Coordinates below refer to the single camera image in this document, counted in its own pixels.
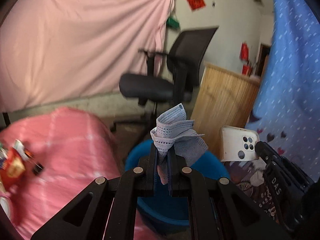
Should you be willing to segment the pink plaid bed cover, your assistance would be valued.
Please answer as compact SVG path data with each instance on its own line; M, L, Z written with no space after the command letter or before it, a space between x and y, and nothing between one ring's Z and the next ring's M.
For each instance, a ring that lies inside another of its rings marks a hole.
M25 173L1 193L9 213L1 212L1 239L32 235L98 177L120 173L114 137L94 115L70 108L26 118L1 132L1 144L21 156Z

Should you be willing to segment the green hanging pouch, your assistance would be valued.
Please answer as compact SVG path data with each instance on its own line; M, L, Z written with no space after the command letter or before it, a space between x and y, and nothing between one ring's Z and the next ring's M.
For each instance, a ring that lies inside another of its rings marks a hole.
M169 17L166 21L166 25L168 28L173 29L173 30L178 30L180 29L180 23L178 22L178 20L176 20L173 17Z

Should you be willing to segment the black office chair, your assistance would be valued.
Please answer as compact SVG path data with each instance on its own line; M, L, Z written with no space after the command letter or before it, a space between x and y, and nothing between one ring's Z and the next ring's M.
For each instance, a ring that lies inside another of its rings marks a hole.
M123 97L138 99L145 106L148 101L154 103L150 120L122 120L113 123L111 131L118 124L144 124L152 126L157 118L157 106L160 103L177 105L192 99L193 89L199 87L200 66L205 52L218 27L188 29L180 32L169 52L140 49L146 56L147 74L125 73L119 81ZM166 58L172 81L154 75L156 57Z

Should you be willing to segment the pink hanging sheet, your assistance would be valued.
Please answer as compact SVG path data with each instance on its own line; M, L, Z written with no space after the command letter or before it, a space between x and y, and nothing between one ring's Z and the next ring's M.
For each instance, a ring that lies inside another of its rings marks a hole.
M1 26L1 111L108 93L145 74L175 0L19 0Z

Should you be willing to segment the blue face mask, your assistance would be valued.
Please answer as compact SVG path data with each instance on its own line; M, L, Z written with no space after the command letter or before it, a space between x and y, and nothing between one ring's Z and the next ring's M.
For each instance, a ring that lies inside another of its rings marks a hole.
M163 185L169 179L167 155L170 149L183 157L187 166L193 165L208 150L208 145L202 139L204 135L197 133L193 126L194 120L187 119L181 103L156 119L156 127L150 131L150 135L158 151L157 172Z

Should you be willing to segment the red gold snack wrapper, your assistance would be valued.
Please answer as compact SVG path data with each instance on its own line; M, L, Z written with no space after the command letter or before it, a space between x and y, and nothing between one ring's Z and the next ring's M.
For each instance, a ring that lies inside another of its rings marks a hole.
M7 151L7 158L1 164L1 182L6 191L18 183L25 173L25 165L20 154L13 148Z

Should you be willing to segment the white phone on mount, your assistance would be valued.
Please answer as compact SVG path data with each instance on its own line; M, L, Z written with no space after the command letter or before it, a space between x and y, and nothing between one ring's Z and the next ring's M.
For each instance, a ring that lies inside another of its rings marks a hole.
M221 161L253 161L259 159L255 145L260 140L256 131L223 126L221 135Z

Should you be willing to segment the blue plastic bucket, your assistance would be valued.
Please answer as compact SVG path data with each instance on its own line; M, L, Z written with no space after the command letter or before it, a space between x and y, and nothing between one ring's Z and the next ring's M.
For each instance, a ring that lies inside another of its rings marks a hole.
M150 154L152 142L149 139L133 148L126 159L125 170L137 167L140 158ZM210 179L229 178L227 169L210 151L206 151L191 168ZM154 196L139 197L137 207L141 215L155 221L156 224L189 225L187 199L169 196L168 186L162 184L158 174L155 175Z

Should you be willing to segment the blue polka dot curtain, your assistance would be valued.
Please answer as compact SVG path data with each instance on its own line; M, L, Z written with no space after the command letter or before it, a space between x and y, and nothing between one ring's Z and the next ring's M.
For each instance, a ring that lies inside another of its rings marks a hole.
M247 128L319 179L319 22L304 0L274 0L267 68Z

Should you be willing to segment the wooden cabinet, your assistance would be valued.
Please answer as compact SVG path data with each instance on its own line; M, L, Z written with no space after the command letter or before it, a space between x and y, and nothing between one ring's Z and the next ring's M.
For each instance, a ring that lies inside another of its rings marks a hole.
M210 152L222 158L223 126L243 128L253 109L260 81L205 62L200 90L191 115Z

